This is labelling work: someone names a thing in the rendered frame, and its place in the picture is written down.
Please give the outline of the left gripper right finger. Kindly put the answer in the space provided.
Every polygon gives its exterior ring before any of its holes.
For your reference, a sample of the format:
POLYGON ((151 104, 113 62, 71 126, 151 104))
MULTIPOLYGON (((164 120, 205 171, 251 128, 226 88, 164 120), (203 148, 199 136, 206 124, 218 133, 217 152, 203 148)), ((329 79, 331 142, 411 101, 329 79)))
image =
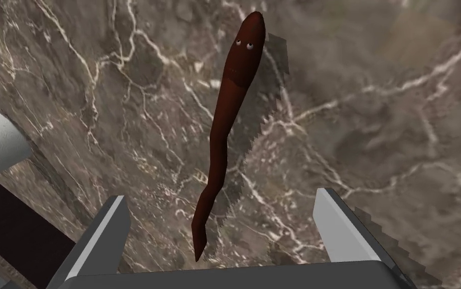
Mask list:
POLYGON ((317 189, 313 220, 332 262, 374 260, 399 268, 333 189, 317 189))

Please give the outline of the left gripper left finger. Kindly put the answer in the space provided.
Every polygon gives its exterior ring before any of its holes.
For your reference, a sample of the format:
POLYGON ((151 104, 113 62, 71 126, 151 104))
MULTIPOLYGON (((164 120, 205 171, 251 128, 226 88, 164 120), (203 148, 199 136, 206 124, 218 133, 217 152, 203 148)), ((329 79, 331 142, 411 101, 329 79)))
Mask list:
POLYGON ((115 274, 130 230, 124 195, 111 196, 56 271, 46 289, 77 276, 115 274))

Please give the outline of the brown worm toy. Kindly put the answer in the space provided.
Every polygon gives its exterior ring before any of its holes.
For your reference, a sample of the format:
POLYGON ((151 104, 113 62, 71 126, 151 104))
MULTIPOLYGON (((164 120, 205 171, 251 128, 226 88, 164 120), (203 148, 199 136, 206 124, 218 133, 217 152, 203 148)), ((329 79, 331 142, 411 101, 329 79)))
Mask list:
POLYGON ((208 182, 200 194, 191 222, 195 261, 200 260, 207 245, 206 223, 226 177, 228 135, 257 73, 265 39, 263 14, 251 12, 240 25, 224 64, 210 131, 208 182))

